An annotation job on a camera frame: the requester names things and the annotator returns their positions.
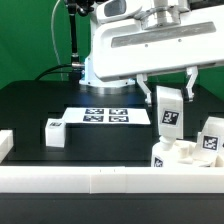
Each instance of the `white block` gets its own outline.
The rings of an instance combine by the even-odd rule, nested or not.
[[[193,159],[215,161],[224,143],[224,119],[209,117],[198,137]]]
[[[65,145],[65,121],[63,119],[51,119],[45,127],[46,146],[61,147]]]
[[[12,130],[0,131],[0,163],[13,147],[13,132]]]
[[[178,89],[157,86],[159,135],[183,139],[183,97]]]

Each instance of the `green backdrop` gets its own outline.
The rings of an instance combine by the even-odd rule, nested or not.
[[[51,15],[57,0],[10,0],[0,7],[0,88],[15,80],[33,80],[57,65],[51,38]],[[79,52],[89,52],[89,19],[77,16]],[[62,0],[55,17],[55,37],[62,63],[70,62],[69,17]],[[184,73],[149,78],[185,82]],[[224,67],[201,70],[197,82],[224,100]]]

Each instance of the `black cable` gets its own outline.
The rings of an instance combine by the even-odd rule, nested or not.
[[[46,71],[42,72],[40,75],[38,75],[35,78],[35,81],[39,81],[43,76],[50,74],[51,72],[53,72],[54,70],[60,69],[60,68],[71,68],[72,65],[71,64],[63,64],[63,65],[57,65],[55,67],[49,68]]]

